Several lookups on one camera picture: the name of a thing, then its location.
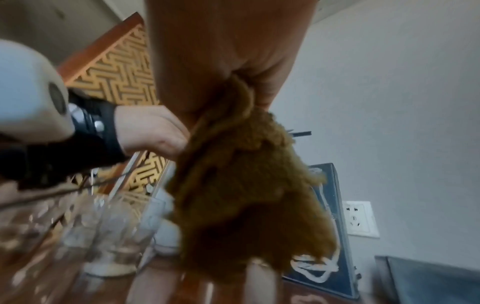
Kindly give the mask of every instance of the gray wall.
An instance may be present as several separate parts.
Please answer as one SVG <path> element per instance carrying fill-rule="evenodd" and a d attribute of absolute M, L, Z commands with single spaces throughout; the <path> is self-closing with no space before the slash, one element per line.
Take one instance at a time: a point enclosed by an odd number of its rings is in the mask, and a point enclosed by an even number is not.
<path fill-rule="evenodd" d="M 363 0 L 313 25 L 272 106 L 381 239 L 350 237 L 361 290 L 375 254 L 480 269 L 480 2 Z"/>
<path fill-rule="evenodd" d="M 23 43 L 58 65 L 120 20 L 101 0 L 7 0 L 0 39 Z"/>

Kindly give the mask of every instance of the wall socket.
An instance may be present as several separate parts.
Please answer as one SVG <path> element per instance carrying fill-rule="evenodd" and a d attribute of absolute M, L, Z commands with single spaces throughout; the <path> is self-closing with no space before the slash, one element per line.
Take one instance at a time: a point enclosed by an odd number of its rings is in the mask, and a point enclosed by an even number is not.
<path fill-rule="evenodd" d="M 342 204 L 348 234 L 380 238 L 370 202 L 343 201 Z"/>

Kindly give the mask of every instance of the blue poster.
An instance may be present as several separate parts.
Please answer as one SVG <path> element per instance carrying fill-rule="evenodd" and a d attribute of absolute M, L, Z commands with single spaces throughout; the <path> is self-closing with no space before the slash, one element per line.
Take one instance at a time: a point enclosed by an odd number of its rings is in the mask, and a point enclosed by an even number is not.
<path fill-rule="evenodd" d="M 313 187 L 312 191 L 334 223 L 339 247 L 332 256 L 322 258 L 322 264 L 315 264 L 308 255 L 296 256 L 290 262 L 292 270 L 284 278 L 346 298 L 358 299 L 337 171 L 331 163 L 310 166 L 310 170 L 326 177 L 326 184 Z"/>

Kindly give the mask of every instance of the hand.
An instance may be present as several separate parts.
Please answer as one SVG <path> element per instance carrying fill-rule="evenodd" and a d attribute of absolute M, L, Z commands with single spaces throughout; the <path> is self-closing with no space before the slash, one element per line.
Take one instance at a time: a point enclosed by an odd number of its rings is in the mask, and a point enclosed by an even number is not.
<path fill-rule="evenodd" d="M 292 69 L 318 0 L 145 0 L 160 100 L 190 129 L 236 73 L 267 109 Z"/>
<path fill-rule="evenodd" d="M 115 128 L 126 155 L 149 150 L 171 160 L 177 158 L 190 136 L 165 106 L 118 106 Z"/>

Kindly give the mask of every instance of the brown cloth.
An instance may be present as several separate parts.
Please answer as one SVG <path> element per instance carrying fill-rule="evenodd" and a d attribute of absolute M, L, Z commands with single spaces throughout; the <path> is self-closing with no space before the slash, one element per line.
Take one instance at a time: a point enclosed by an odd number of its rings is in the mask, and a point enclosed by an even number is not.
<path fill-rule="evenodd" d="M 242 275 L 259 258 L 279 271 L 294 255 L 320 260 L 337 247 L 311 186 L 322 181 L 293 139 L 236 76 L 211 103 L 166 186 L 181 229 L 181 262 L 212 279 Z"/>

